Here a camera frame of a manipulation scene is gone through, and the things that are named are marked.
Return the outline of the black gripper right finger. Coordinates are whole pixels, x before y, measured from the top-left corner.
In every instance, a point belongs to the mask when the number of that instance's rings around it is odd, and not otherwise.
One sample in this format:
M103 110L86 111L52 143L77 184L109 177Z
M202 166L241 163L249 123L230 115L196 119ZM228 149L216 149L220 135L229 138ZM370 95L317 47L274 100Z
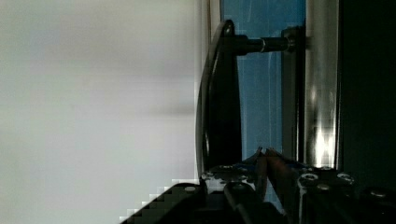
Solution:
M289 224L299 224L298 178L307 166L284 157L272 148L265 152L267 177L273 185Z

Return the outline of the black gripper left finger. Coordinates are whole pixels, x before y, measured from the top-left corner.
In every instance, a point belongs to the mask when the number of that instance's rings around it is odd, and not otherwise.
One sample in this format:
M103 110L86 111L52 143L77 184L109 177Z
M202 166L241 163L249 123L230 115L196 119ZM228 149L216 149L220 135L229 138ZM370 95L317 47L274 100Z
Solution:
M227 224L262 224L267 215L263 202L266 168L262 148L233 165L219 165L203 172L206 207L203 212Z

